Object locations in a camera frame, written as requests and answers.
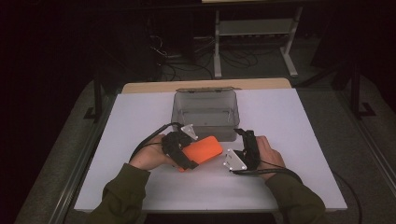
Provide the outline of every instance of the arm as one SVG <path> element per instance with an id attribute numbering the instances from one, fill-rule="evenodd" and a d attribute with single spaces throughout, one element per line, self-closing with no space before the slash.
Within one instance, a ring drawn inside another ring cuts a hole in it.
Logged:
<path id="1" fill-rule="evenodd" d="M 257 145 L 262 161 L 286 167 L 280 153 L 271 148 L 265 136 L 257 137 Z M 261 162 L 258 169 L 276 168 L 272 164 Z M 265 174 L 261 177 L 274 194 L 285 223 L 328 223 L 323 201 L 295 178 L 285 174 Z"/>
<path id="2" fill-rule="evenodd" d="M 176 165 L 163 154 L 160 145 L 163 134 L 148 142 L 119 174 L 108 182 L 103 190 L 102 201 L 88 216 L 87 223 L 134 223 L 140 216 L 149 170 L 161 164 Z"/>

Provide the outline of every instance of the green sleeve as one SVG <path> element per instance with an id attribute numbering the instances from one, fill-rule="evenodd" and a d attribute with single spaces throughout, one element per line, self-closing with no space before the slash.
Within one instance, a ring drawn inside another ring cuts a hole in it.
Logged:
<path id="1" fill-rule="evenodd" d="M 87 223 L 134 223 L 140 216 L 148 180 L 148 171 L 123 164 L 116 178 L 106 184 L 102 201 L 89 214 Z"/>
<path id="2" fill-rule="evenodd" d="M 274 194 L 285 223 L 329 223 L 324 216 L 323 201 L 295 178 L 285 174 L 276 174 L 265 184 Z"/>

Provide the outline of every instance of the gray plastic box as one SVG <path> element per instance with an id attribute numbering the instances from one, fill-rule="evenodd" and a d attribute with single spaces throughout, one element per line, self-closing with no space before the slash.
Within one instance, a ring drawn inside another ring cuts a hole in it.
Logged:
<path id="1" fill-rule="evenodd" d="M 236 139 L 239 125 L 236 93 L 227 91 L 179 91 L 175 94 L 172 122 L 192 124 L 198 139 L 214 135 L 220 142 Z"/>

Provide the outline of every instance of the white tabletop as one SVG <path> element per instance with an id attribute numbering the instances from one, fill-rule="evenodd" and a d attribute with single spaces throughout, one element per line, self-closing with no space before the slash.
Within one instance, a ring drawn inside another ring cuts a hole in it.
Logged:
<path id="1" fill-rule="evenodd" d="M 297 173 L 325 203 L 328 210 L 346 209 L 294 89 L 238 90 L 239 128 L 266 135 L 288 168 Z M 105 184 L 128 162 L 135 147 L 151 133 L 169 123 L 174 92 L 120 94 L 75 209 L 90 212 L 100 202 Z M 243 149 L 240 136 L 221 143 Z M 256 176 L 233 175 L 222 165 L 224 156 L 180 173 L 163 165 L 151 172 L 146 185 L 143 210 L 148 212 L 274 211 L 276 201 L 264 182 Z"/>

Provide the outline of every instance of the orange block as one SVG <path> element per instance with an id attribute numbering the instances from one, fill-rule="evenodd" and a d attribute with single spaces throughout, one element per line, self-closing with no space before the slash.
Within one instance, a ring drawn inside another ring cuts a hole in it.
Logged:
<path id="1" fill-rule="evenodd" d="M 202 164 L 221 154 L 222 147 L 216 137 L 208 136 L 198 142 L 191 143 L 189 146 L 184 147 L 182 151 L 191 161 Z M 183 168 L 178 168 L 178 170 L 180 172 L 184 172 Z"/>

